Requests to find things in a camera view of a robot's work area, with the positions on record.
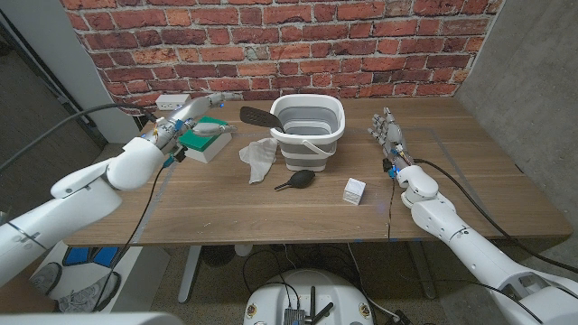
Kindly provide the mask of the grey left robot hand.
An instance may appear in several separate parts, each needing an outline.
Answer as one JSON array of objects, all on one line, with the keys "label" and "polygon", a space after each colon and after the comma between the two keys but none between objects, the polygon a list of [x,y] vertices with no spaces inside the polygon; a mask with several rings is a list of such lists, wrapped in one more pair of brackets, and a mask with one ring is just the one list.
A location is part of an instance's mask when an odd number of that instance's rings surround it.
[{"label": "grey left robot hand", "polygon": [[157,136],[153,136],[151,142],[154,142],[163,153],[168,153],[177,145],[178,138],[189,130],[200,137],[234,132],[236,130],[234,126],[219,125],[214,122],[197,122],[196,118],[203,116],[210,108],[218,107],[225,101],[241,98],[240,94],[227,92],[197,97],[174,110],[166,119],[158,119]]}]

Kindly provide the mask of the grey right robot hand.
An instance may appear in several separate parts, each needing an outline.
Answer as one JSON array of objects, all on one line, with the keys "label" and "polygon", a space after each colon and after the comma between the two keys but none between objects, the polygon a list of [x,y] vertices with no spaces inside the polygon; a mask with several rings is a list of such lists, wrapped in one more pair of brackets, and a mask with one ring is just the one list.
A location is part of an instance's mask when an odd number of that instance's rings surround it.
[{"label": "grey right robot hand", "polygon": [[406,150],[406,140],[401,128],[388,107],[383,108],[382,115],[373,115],[372,127],[368,129],[368,132],[378,141],[385,157],[398,170],[414,163],[413,158]]}]

